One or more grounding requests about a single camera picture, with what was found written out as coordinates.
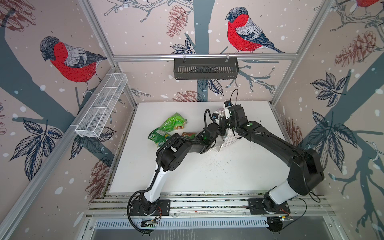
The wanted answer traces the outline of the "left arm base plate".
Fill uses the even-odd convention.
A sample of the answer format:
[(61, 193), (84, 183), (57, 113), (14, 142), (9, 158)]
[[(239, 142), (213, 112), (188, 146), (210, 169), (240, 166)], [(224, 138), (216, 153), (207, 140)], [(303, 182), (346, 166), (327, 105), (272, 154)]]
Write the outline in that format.
[(134, 200), (128, 208), (130, 216), (168, 216), (170, 214), (171, 201), (157, 200), (154, 203), (146, 202), (146, 200)]

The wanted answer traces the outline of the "green orange snack packet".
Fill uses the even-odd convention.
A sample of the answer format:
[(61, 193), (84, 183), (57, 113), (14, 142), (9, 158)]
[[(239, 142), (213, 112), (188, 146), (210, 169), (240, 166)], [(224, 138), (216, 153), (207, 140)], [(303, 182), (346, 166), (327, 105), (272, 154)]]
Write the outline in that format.
[(164, 143), (166, 143), (166, 141), (170, 138), (171, 135), (168, 132), (163, 131), (159, 128), (153, 130), (148, 136), (148, 140), (154, 142), (158, 148), (161, 147)]

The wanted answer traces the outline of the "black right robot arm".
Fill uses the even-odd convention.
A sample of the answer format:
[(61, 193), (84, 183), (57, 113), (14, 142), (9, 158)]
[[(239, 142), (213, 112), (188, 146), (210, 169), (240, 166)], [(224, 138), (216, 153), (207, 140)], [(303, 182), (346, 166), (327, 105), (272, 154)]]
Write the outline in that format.
[(264, 209), (276, 212), (289, 199), (308, 195), (325, 178), (319, 154), (304, 150), (269, 132), (255, 121), (249, 121), (241, 105), (224, 102), (225, 115), (220, 118), (221, 129), (231, 129), (240, 137), (258, 144), (281, 159), (289, 168), (287, 179), (264, 195)]

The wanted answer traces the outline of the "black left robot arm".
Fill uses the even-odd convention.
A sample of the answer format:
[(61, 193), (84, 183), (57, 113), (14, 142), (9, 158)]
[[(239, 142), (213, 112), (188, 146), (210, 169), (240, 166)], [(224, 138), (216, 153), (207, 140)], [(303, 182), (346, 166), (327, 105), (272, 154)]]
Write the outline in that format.
[(183, 162), (187, 154), (204, 154), (216, 144), (220, 135), (220, 127), (216, 123), (210, 123), (189, 139), (179, 134), (174, 134), (163, 144), (156, 153), (156, 168), (152, 181), (145, 190), (136, 191), (130, 202), (138, 202), (140, 211), (145, 215), (153, 214), (158, 207), (161, 191), (167, 181), (168, 172), (176, 170)]

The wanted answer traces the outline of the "white patterned paper bag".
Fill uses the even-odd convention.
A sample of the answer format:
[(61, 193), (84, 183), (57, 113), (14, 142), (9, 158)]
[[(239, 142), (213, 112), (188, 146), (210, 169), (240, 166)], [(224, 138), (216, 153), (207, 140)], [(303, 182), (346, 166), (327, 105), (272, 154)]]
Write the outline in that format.
[[(220, 118), (225, 116), (225, 109), (218, 108), (215, 112), (220, 114)], [(218, 120), (214, 120), (216, 124), (219, 125), (220, 130), (220, 118)], [(235, 138), (235, 135), (231, 132), (231, 130), (227, 130), (226, 132), (220, 132), (223, 135), (219, 135), (216, 138), (216, 143), (213, 146), (213, 149), (217, 152), (223, 151), (227, 149), (230, 145), (234, 144), (238, 139)]]

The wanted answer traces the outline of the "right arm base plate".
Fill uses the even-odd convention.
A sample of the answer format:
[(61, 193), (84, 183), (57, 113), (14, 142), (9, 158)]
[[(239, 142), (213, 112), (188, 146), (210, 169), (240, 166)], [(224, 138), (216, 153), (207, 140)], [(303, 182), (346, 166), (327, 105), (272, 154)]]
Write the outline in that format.
[(247, 209), (251, 215), (290, 215), (291, 211), (287, 202), (280, 205), (275, 204), (272, 200), (262, 198), (248, 199)]

